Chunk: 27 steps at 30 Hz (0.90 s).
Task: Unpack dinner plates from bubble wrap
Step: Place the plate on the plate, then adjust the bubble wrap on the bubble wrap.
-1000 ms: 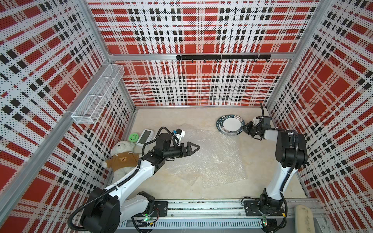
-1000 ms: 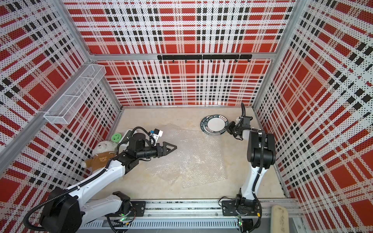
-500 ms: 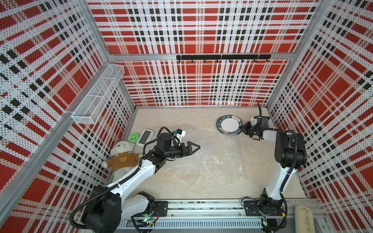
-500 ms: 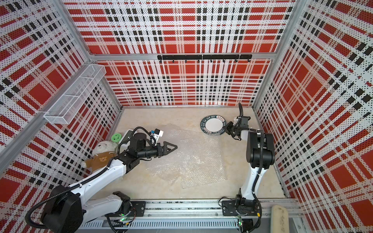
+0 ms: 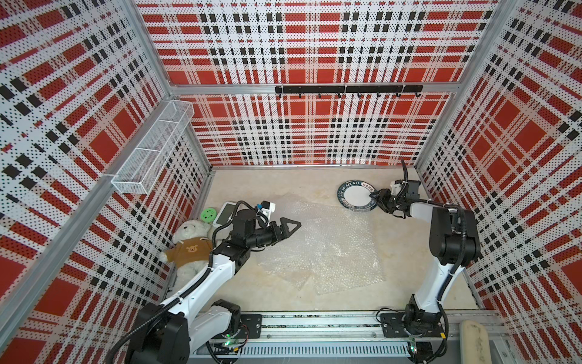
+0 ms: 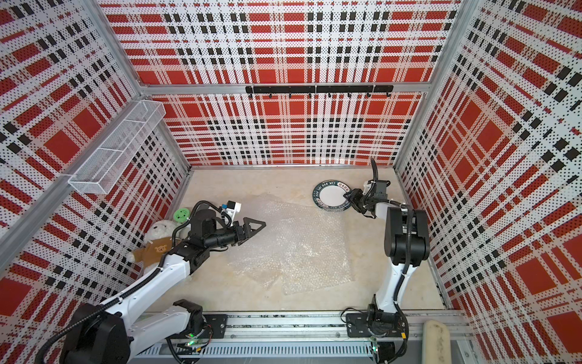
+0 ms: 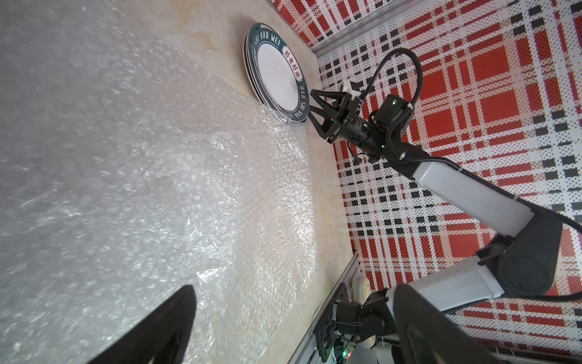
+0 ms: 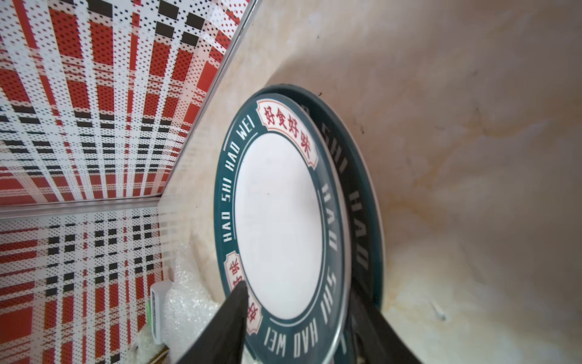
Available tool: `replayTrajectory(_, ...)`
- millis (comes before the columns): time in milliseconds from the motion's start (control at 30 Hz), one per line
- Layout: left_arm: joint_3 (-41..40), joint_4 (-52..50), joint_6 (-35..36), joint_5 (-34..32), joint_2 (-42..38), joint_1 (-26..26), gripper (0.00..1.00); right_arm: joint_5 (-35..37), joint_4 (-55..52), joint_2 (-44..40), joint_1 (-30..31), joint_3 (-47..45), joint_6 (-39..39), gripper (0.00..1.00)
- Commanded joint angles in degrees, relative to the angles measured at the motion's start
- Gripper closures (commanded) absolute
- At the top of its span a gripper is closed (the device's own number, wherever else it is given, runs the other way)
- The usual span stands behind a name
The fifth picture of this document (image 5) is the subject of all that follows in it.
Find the grey rimmed plate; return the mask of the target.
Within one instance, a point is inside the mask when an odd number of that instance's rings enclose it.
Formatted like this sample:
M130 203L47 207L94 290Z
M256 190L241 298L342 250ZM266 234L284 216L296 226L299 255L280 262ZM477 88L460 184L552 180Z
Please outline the grey rimmed plate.
M362 180L348 180L342 183L336 196L339 203L353 212L369 212L377 207L376 199L372 196L377 190Z

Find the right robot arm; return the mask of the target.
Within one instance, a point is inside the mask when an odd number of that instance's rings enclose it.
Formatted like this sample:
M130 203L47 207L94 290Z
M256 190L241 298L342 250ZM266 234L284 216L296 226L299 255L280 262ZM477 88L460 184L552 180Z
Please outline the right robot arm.
M390 189L374 191L377 207L399 218L430 224L428 247L433 263L421 288L406 305L403 324L410 335L435 332L444 318L443 301L463 270L477 260L480 241L474 212L453 204L423 200L418 180L395 180Z

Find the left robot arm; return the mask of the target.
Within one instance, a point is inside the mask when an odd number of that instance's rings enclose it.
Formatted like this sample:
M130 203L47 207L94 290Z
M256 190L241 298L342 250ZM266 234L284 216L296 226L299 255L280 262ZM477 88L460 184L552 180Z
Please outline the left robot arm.
M109 350L105 362L114 363L118 351L126 346L127 363L185 363L215 336L235 335L240 323L238 305L218 300L208 312L202 313L202 308L252 252L290 238L301 226L289 218L268 221L259 207L234 209L223 226L232 230L220 244L212 244L206 270L163 302L144 306L133 330Z

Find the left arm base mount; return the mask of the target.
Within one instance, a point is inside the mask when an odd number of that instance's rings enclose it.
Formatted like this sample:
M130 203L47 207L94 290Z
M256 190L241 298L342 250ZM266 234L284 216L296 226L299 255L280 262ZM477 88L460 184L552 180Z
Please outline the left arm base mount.
M235 339L258 339L262 333L262 314L242 314L236 330L228 334L227 338Z

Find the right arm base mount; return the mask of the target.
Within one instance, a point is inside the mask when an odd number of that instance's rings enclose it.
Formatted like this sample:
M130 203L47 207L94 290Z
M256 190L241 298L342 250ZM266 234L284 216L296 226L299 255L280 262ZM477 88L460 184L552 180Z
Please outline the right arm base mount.
M406 327L403 312L382 312L378 319L385 338L442 338L445 335L441 324L415 324Z

